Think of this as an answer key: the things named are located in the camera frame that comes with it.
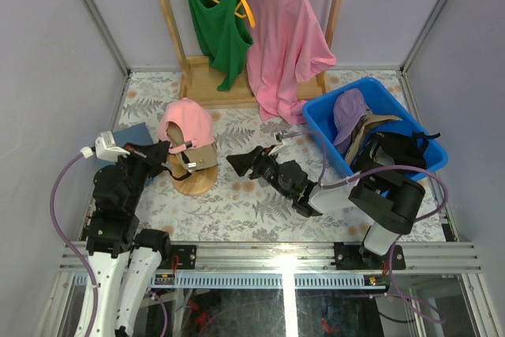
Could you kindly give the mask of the beige sport cap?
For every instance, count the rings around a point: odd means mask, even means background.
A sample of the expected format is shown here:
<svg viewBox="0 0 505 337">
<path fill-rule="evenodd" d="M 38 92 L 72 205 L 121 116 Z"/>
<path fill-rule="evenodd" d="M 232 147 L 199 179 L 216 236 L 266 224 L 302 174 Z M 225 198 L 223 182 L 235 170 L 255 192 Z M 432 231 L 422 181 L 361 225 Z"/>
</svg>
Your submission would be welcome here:
<svg viewBox="0 0 505 337">
<path fill-rule="evenodd" d="M 346 152 L 345 161 L 350 165 L 361 146 L 366 140 L 366 137 L 372 132 L 373 129 L 391 122 L 399 122 L 402 119 L 394 115 L 380 115 L 380 114 L 366 114 L 358 124 L 355 126 L 351 133 L 351 144 Z"/>
</svg>

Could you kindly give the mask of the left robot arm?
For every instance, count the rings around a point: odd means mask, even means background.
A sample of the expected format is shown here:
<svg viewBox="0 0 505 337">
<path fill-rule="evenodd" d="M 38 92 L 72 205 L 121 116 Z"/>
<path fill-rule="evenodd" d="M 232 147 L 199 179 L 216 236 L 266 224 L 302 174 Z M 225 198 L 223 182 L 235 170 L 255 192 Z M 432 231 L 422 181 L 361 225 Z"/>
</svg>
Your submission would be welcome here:
<svg viewBox="0 0 505 337">
<path fill-rule="evenodd" d="M 169 234 L 139 230 L 136 215 L 146 182 L 166 170 L 169 146 L 128 143 L 123 156 L 95 173 L 86 244 L 92 273 L 77 336 L 131 336 L 151 277 L 172 262 Z"/>
</svg>

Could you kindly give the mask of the pink cap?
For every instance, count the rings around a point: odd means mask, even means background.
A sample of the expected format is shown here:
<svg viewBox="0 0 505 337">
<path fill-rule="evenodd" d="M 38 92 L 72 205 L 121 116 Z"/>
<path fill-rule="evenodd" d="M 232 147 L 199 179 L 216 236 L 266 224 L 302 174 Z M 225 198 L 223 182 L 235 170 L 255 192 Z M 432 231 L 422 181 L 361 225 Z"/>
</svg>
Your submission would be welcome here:
<svg viewBox="0 0 505 337">
<path fill-rule="evenodd" d="M 168 127 L 171 124 L 178 127 L 182 137 L 169 137 Z M 215 142 L 211 115 L 191 99 L 168 103 L 159 122 L 158 138 L 170 142 L 169 153 L 173 155 L 211 145 Z"/>
</svg>

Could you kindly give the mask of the beige corduroy cap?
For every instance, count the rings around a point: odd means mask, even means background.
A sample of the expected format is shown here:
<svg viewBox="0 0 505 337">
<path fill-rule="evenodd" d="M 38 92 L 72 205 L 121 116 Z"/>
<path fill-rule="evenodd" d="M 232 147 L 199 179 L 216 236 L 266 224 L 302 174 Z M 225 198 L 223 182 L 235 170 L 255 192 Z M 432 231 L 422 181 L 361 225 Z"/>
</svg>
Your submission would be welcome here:
<svg viewBox="0 0 505 337">
<path fill-rule="evenodd" d="M 170 122 L 166 128 L 166 135 L 170 146 L 176 148 L 179 144 L 187 145 L 183 141 L 183 133 L 178 125 Z M 217 165 L 217 148 L 215 143 L 207 144 L 200 148 L 187 148 L 181 152 L 170 152 L 178 163 L 188 171 L 205 170 Z"/>
</svg>

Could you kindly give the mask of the purple cap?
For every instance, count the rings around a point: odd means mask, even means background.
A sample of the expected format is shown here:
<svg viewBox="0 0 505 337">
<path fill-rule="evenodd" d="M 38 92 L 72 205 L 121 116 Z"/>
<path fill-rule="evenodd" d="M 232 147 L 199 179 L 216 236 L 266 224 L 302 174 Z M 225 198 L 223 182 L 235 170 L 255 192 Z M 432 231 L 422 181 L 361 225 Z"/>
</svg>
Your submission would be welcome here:
<svg viewBox="0 0 505 337">
<path fill-rule="evenodd" d="M 356 125 L 371 109 L 358 88 L 345 90 L 333 106 L 337 136 L 333 141 L 336 148 L 344 149 Z"/>
</svg>

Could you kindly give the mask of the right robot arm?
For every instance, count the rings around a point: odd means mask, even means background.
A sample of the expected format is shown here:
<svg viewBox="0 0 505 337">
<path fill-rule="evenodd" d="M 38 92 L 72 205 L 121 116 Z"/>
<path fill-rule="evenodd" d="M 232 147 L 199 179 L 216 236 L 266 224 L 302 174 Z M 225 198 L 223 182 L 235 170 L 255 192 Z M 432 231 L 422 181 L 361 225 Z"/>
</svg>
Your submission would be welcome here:
<svg viewBox="0 0 505 337">
<path fill-rule="evenodd" d="M 310 180 L 296 161 L 279 163 L 274 150 L 257 146 L 248 153 L 228 155 L 226 161 L 240 177 L 265 180 L 306 218 L 358 208 L 373 223 L 360 245 L 334 244 L 335 266 L 342 270 L 388 268 L 388 253 L 394 250 L 391 245 L 412 230 L 424 187 L 396 170 L 384 170 L 367 174 L 356 183 L 349 180 L 338 188 L 325 189 Z"/>
</svg>

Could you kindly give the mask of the black MLB cap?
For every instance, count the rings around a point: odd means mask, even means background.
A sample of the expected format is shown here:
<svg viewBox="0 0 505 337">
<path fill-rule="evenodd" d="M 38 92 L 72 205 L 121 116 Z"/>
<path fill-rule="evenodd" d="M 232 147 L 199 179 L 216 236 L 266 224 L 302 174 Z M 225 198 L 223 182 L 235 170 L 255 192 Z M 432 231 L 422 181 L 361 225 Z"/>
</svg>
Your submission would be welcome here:
<svg viewBox="0 0 505 337">
<path fill-rule="evenodd" d="M 162 164 L 163 169 L 178 182 L 190 178 L 196 168 L 196 164 L 187 160 L 185 155 L 182 156 L 182 158 L 183 164 L 179 162 L 176 155 L 168 155 L 166 162 Z"/>
</svg>

